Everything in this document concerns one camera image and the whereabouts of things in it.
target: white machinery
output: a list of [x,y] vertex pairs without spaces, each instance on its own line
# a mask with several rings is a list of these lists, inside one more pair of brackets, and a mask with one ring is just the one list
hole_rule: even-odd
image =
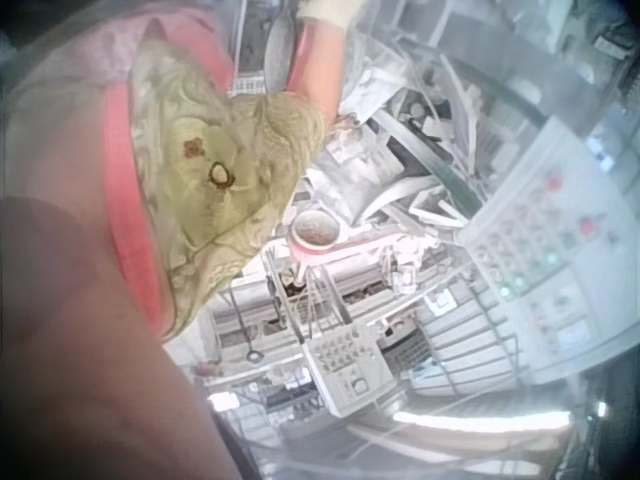
[[376,344],[374,329],[344,325],[302,346],[309,370],[329,412],[344,418],[395,386]]
[[636,219],[559,120],[547,122],[458,241],[535,352],[533,382],[584,371],[640,342]]

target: hand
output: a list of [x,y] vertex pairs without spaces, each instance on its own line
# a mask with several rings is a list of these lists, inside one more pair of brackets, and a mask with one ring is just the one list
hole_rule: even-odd
[[347,30],[366,0],[302,0],[298,18],[313,18]]

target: red button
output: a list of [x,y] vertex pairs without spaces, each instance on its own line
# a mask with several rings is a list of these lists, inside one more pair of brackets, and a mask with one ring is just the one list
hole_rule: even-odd
[[580,231],[586,238],[593,238],[598,234],[598,227],[588,218],[580,220]]
[[554,172],[547,178],[547,190],[551,193],[558,193],[562,190],[562,176],[558,172]]

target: green button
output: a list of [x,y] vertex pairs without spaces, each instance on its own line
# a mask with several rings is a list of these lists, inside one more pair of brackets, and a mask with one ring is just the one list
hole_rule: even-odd
[[551,252],[547,255],[547,262],[549,263],[549,265],[555,265],[559,261],[560,261],[560,257],[558,257],[557,253]]

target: ceiling light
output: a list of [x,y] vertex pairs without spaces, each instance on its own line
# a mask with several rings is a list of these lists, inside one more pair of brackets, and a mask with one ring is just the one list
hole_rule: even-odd
[[469,433],[531,432],[538,430],[559,430],[571,425],[569,412],[546,412],[514,418],[455,418],[415,415],[398,412],[393,416],[397,422],[412,423],[421,427],[455,430]]
[[216,412],[226,412],[240,406],[240,401],[235,393],[222,392],[209,395],[209,401],[213,404]]

